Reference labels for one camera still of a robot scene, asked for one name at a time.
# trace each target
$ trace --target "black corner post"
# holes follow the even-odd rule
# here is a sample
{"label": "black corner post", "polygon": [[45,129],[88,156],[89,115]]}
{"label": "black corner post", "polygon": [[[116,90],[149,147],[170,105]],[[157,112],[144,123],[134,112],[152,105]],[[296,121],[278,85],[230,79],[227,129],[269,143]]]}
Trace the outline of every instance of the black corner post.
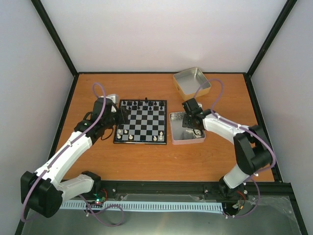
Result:
{"label": "black corner post", "polygon": [[280,12],[277,20],[275,21],[272,29],[270,30],[268,36],[266,37],[261,49],[259,50],[257,56],[255,57],[251,67],[249,68],[249,71],[247,72],[248,78],[251,78],[254,72],[256,71],[256,68],[259,66],[261,60],[263,59],[265,53],[267,52],[269,46],[273,42],[274,38],[276,37],[278,31],[284,24],[287,16],[291,12],[293,6],[297,0],[287,0],[282,11]]}
{"label": "black corner post", "polygon": [[45,11],[45,8],[42,4],[42,2],[40,0],[31,0],[31,2],[33,3],[35,9],[37,10],[40,18],[42,19],[43,23],[45,24],[45,27],[47,28],[50,36],[52,37],[55,45],[57,46],[59,52],[61,53],[68,69],[70,70],[70,72],[72,73],[73,76],[76,76],[77,70],[75,68],[75,66],[73,65],[67,50],[65,49],[57,31],[55,30],[47,12]]}

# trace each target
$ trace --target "tan container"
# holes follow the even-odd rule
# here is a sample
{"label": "tan container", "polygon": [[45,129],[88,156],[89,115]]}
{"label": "tan container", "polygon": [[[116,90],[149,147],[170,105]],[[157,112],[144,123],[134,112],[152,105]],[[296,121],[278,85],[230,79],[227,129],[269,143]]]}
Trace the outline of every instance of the tan container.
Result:
{"label": "tan container", "polygon": [[[199,68],[192,68],[179,73],[174,74],[173,82],[183,100],[189,100],[193,98],[199,86],[201,86],[207,78],[201,72]],[[208,94],[211,89],[211,84],[207,82],[202,86],[198,92],[197,97]]]}

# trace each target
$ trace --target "white wall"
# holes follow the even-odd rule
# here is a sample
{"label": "white wall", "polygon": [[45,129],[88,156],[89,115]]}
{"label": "white wall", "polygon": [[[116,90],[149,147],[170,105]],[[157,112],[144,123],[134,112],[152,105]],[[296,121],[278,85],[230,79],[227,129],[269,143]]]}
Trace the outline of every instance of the white wall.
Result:
{"label": "white wall", "polygon": [[78,71],[248,71],[286,0],[43,0]]}
{"label": "white wall", "polygon": [[252,77],[284,181],[313,234],[313,1],[299,0]]}
{"label": "white wall", "polygon": [[1,235],[16,230],[20,177],[47,159],[71,82],[31,1],[0,1]]}

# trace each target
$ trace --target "black frame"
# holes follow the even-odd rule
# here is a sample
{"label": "black frame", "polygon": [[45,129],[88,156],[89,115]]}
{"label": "black frame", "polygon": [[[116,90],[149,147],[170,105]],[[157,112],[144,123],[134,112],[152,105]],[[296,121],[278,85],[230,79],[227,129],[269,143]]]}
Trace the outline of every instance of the black frame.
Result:
{"label": "black frame", "polygon": [[[58,36],[57,31],[55,30],[43,4],[40,0],[31,0],[34,7],[36,8],[38,14],[40,15],[43,23],[45,24],[48,32],[50,33],[54,43],[56,44],[59,52],[61,53],[65,63],[67,64],[69,70],[71,71],[74,79],[70,88],[70,92],[67,97],[67,101],[63,110],[63,114],[55,135],[55,139],[53,141],[53,145],[49,154],[49,158],[51,158],[57,148],[60,135],[63,129],[63,125],[65,123],[65,119],[67,116],[67,112],[75,91],[75,87],[80,74],[99,74],[99,73],[176,73],[173,72],[77,72],[75,66],[73,65],[60,37]],[[252,107],[259,125],[261,125],[265,131],[265,134],[268,138],[268,132],[265,126],[265,122],[261,113],[261,109],[258,103],[258,100],[255,95],[255,91],[253,88],[253,84],[251,82],[251,78],[262,61],[264,55],[266,54],[268,48],[273,42],[275,36],[279,32],[283,23],[285,22],[287,16],[291,12],[292,8],[296,4],[297,0],[287,0],[283,9],[281,10],[276,22],[274,23],[272,29],[270,30],[268,36],[266,37],[262,47],[260,48],[258,54],[256,55],[254,61],[251,64],[251,67],[247,72],[205,72],[205,73],[239,73],[244,76],[246,87],[250,96],[250,100],[252,103]],[[266,182],[266,183],[258,183],[260,188],[260,192],[262,195],[276,195],[276,196],[288,196],[291,205],[293,207],[294,213],[296,215],[297,222],[300,227],[300,231],[303,235],[307,235],[308,232],[306,230],[302,215],[300,213],[296,198],[293,193],[293,189],[290,183],[283,183],[279,167],[276,164],[272,169],[272,173],[274,176],[275,182]],[[198,195],[202,196],[206,199],[215,199],[220,202],[228,202],[228,200],[221,199],[218,195],[207,196],[204,193],[205,188],[214,188],[217,187],[218,182],[136,182],[136,181],[102,181],[102,187],[107,189],[108,196],[110,198],[115,198],[117,194],[123,193],[137,193],[137,194],[186,194],[186,195]],[[256,188],[253,183],[247,183],[247,190],[251,195],[257,194]],[[20,221],[18,228],[16,230],[16,235],[20,235],[22,233],[23,223]]]}

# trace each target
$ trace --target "white ventilation strip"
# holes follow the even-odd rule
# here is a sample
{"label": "white ventilation strip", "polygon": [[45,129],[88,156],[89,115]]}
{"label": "white ventilation strip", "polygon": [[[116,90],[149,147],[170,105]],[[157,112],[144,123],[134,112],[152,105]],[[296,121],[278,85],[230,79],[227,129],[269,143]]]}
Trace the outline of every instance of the white ventilation strip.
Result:
{"label": "white ventilation strip", "polygon": [[[222,213],[221,203],[209,202],[127,202],[107,201],[103,205],[92,206],[94,210],[101,210],[110,205],[119,205],[127,212],[207,212]],[[86,204],[81,200],[68,200],[64,202],[61,209],[84,210]],[[109,208],[108,211],[119,211],[119,208]]]}

